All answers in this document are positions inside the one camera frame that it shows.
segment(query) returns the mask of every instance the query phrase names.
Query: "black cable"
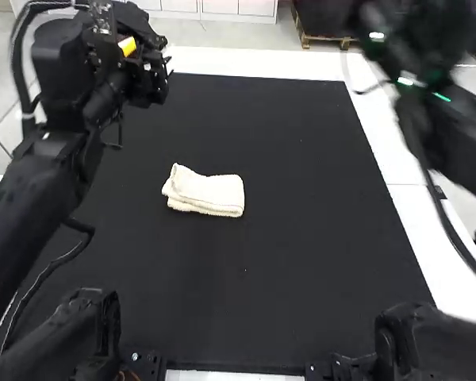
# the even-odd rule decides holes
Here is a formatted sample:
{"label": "black cable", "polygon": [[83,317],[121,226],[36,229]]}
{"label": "black cable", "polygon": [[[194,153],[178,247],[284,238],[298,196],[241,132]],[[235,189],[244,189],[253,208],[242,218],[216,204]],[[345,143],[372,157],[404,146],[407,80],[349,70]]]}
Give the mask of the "black cable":
{"label": "black cable", "polygon": [[23,131],[35,129],[35,117],[30,112],[32,105],[23,72],[23,38],[26,30],[37,14],[47,10],[59,10],[73,5],[76,9],[88,8],[87,3],[77,3],[77,1],[75,0],[73,3],[71,0],[30,0],[23,6],[14,22],[13,32],[10,36],[10,65],[21,103]]}
{"label": "black cable", "polygon": [[35,109],[39,105],[39,102],[40,102],[40,93],[35,96],[35,98],[32,100],[32,103],[30,104],[31,114],[35,113]]}
{"label": "black cable", "polygon": [[460,258],[462,258],[463,262],[467,265],[467,267],[476,275],[476,259],[470,253],[467,246],[463,243],[462,238],[460,238],[460,235],[456,232],[455,227],[453,226],[450,221],[450,218],[446,214],[446,210],[444,209],[443,203],[440,200],[439,193],[437,192],[432,177],[428,172],[428,160],[427,156],[424,154],[424,150],[421,146],[419,136],[414,133],[412,136],[406,138],[409,139],[409,147],[411,148],[411,150],[413,150],[414,156],[420,162],[424,179],[427,182],[428,193],[430,194],[434,206],[436,207],[437,215],[439,217],[441,225],[444,228],[444,232],[446,233],[451,244],[453,244],[453,247],[459,254]]}
{"label": "black cable", "polygon": [[352,92],[357,95],[365,95],[365,94],[371,93],[374,90],[380,89],[381,87],[383,87],[384,85],[388,83],[393,83],[393,81],[391,79],[382,79],[379,82],[377,82],[375,85],[367,87],[366,89],[363,89],[363,90],[352,89]]}
{"label": "black cable", "polygon": [[348,54],[347,52],[340,52],[340,63],[342,67],[342,74],[344,75],[344,82],[349,85],[353,93],[357,95],[365,95],[365,94],[371,93],[374,90],[380,89],[386,84],[393,83],[391,79],[381,79],[380,81],[378,81],[374,85],[367,87],[366,89],[355,90],[354,88],[352,88],[353,86],[351,81],[351,74],[349,72],[349,65],[347,62],[347,54]]}
{"label": "black cable", "polygon": [[21,298],[19,303],[17,304],[16,310],[12,318],[10,319],[9,328],[6,332],[6,337],[2,343],[2,348],[0,350],[0,355],[4,353],[10,346],[10,341],[12,334],[17,326],[17,322],[21,317],[21,314],[25,310],[26,306],[28,305],[29,301],[35,295],[35,293],[39,290],[42,283],[60,266],[67,264],[68,262],[77,258],[81,252],[90,244],[92,238],[94,237],[95,228],[90,225],[83,224],[80,221],[75,220],[74,218],[67,219],[64,224],[73,230],[77,230],[78,232],[84,233],[86,236],[69,252],[59,256],[58,258],[52,260],[49,265],[37,276],[33,285],[26,291],[26,294]]}

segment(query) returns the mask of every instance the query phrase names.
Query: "wooden pallet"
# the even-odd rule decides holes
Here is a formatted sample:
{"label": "wooden pallet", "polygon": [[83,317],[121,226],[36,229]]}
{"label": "wooden pallet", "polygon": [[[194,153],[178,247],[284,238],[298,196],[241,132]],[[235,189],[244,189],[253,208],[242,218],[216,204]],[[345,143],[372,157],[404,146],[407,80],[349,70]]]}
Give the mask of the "wooden pallet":
{"label": "wooden pallet", "polygon": [[294,25],[296,26],[296,30],[298,31],[298,36],[300,37],[301,47],[304,49],[310,49],[310,43],[312,41],[339,41],[340,49],[348,50],[351,42],[357,41],[355,38],[352,38],[352,37],[311,36],[305,33],[305,31],[303,30],[300,17],[298,16],[298,12],[296,11],[294,4],[291,6],[291,12],[293,14]]}

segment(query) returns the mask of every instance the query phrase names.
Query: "tiled floor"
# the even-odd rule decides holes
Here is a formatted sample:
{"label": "tiled floor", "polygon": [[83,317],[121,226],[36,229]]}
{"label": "tiled floor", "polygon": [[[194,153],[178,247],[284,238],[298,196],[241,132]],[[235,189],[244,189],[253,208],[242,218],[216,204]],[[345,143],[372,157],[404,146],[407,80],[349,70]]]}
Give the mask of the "tiled floor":
{"label": "tiled floor", "polygon": [[[0,13],[0,138],[8,149],[13,149],[20,141],[19,120],[16,117],[17,96],[10,76],[8,63],[8,40],[14,16],[11,13]],[[167,36],[170,44],[178,46],[206,46],[218,48],[254,48],[274,50],[301,50],[289,4],[281,0],[276,25],[254,25],[229,23],[222,21],[191,21],[172,19],[152,19],[156,32]],[[32,34],[26,38],[25,61],[26,77],[29,83],[34,82],[34,74],[29,59],[29,48]],[[316,44],[312,50],[336,51],[334,44]],[[457,80],[466,88],[476,93],[476,69],[457,70]],[[32,93],[38,89],[35,85]],[[0,149],[0,173],[8,163],[7,155]],[[447,196],[457,209],[466,227],[476,230],[476,198],[465,190],[450,183],[442,176],[437,182],[443,187]]]}

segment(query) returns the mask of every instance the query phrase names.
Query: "white towel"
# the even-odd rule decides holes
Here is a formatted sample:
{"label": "white towel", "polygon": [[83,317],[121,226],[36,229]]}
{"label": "white towel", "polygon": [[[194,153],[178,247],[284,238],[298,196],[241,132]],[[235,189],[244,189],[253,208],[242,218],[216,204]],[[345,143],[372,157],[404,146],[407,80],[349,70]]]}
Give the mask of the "white towel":
{"label": "white towel", "polygon": [[238,175],[204,176],[173,164],[162,187],[167,206],[182,212],[241,217],[245,209],[244,182]]}

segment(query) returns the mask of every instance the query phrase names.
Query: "black rubber mat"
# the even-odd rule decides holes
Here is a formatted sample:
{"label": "black rubber mat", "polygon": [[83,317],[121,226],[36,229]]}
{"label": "black rubber mat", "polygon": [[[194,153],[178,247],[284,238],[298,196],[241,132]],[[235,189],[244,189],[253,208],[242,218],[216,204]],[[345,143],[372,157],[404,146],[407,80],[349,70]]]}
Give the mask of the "black rubber mat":
{"label": "black rubber mat", "polygon": [[[383,309],[432,301],[343,83],[175,74],[165,106],[125,110],[124,144],[76,214],[94,242],[42,287],[20,334],[68,291],[105,287],[122,341],[174,368],[301,373],[328,352],[371,352]],[[175,162],[239,174],[243,217],[169,210]],[[21,293],[75,243],[60,230]]]}

